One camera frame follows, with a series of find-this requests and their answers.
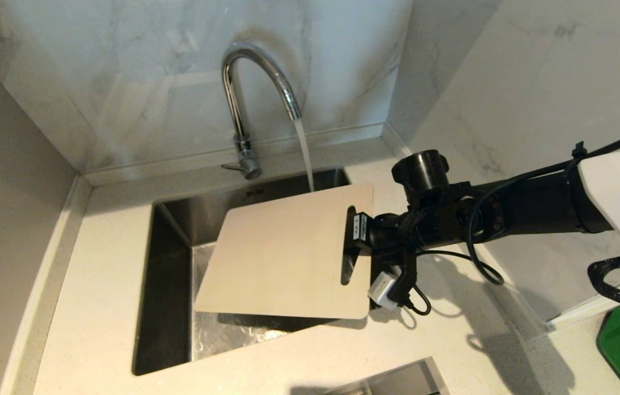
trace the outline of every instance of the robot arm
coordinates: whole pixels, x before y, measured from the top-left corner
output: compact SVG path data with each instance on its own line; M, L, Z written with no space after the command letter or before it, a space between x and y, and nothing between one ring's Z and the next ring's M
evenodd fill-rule
M448 162L437 150L406 157L393 167L392 173L395 182L405 189L407 212L372 218L350 208L344 240L345 267L352 268L361 253L370 255L373 267L379 270L369 291L373 302L387 308L407 306L425 315L428 311L416 310L409 300L414 288L428 304L416 287L417 256L425 250L465 242L470 257L463 257L473 260L491 283L502 285L502 276L477 259L474 243L508 235L612 230L588 198L577 167L580 160L598 155L598 151L588 154L580 143L573 151L573 160L546 168L553 172L531 172L531 177L475 187L468 182L449 183ZM602 282L607 272L620 267L620 258L593 268L596 264L588 270L593 286L620 302L620 291Z

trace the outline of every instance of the running water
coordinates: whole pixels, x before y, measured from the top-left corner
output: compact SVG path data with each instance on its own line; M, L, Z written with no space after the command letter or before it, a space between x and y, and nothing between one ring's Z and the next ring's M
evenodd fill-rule
M310 152L308 151L308 143L305 140L305 128L303 128L303 120L294 120L295 131L298 132L300 140L300 148L303 150L303 160L305 160L305 170L308 173L308 183L310 184L310 192L315 192L315 180L312 178L312 164L310 163Z

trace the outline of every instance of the sink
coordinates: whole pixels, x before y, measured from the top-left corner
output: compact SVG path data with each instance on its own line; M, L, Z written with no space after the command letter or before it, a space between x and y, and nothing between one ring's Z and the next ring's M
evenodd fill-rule
M341 168L313 174L317 190L349 184ZM192 311L227 211L309 191L302 173L155 205L134 350L135 375L330 321Z

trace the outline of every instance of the gooseneck faucet spout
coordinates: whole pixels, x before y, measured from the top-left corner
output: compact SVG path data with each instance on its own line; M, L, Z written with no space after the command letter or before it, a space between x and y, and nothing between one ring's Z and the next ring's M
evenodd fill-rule
M259 47L250 43L237 42L233 43L225 52L222 59L222 81L224 82L224 90L227 93L227 102L229 110L234 121L236 133L234 135L235 147L237 148L237 157L239 158L239 166L222 165L224 168L239 170L244 173L247 179L257 178L261 174L261 168L254 157L252 150L251 138L249 133L244 130L242 116L240 113L239 103L237 101L237 93L234 89L234 64L237 59L247 58L259 65L271 78L273 84L283 99L285 111L288 113L290 120L298 120L302 116L300 106L295 99L290 83L280 70L278 65L270 58L270 56Z

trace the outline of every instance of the white connector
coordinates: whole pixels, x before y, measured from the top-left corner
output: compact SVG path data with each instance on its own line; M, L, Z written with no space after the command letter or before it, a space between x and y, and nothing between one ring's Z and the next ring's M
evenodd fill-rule
M395 308L397 308L397 302L393 302L388 298L388 292L390 292L396 280L397 277L394 275L388 272L381 272L378 274L376 280L373 281L373 284L371 284L368 290L368 296L378 305L388 310L395 310Z

